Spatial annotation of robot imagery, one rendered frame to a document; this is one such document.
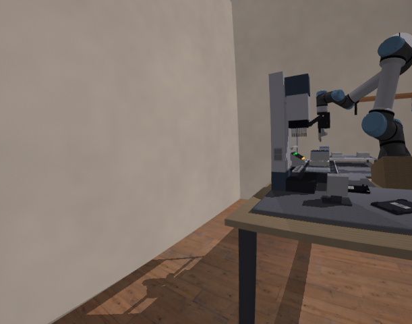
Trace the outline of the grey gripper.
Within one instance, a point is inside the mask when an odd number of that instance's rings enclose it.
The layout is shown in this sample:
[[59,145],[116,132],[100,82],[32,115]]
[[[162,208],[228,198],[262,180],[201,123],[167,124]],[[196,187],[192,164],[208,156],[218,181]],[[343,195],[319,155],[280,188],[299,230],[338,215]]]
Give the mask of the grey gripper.
[[[321,119],[318,120],[318,139],[321,142],[321,137],[328,134],[327,132],[324,131],[324,129],[330,128],[330,112],[317,113],[317,115],[319,114],[322,117]],[[324,115],[324,117],[322,115]]]

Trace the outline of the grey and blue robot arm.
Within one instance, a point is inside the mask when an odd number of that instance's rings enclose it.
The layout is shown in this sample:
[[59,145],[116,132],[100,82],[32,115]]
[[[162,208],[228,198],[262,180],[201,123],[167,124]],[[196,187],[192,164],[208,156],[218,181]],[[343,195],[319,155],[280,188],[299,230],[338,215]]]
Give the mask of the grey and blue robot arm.
[[[355,103],[377,89],[374,107],[363,118],[363,131],[380,143],[381,157],[411,157],[405,145],[403,125],[394,118],[392,106],[399,76],[412,66],[412,47],[400,36],[386,39],[378,47],[382,71],[350,92],[347,96],[338,89],[316,93],[317,113],[327,112],[328,103],[335,103],[344,109],[352,109]],[[326,105],[326,106],[325,106]]]

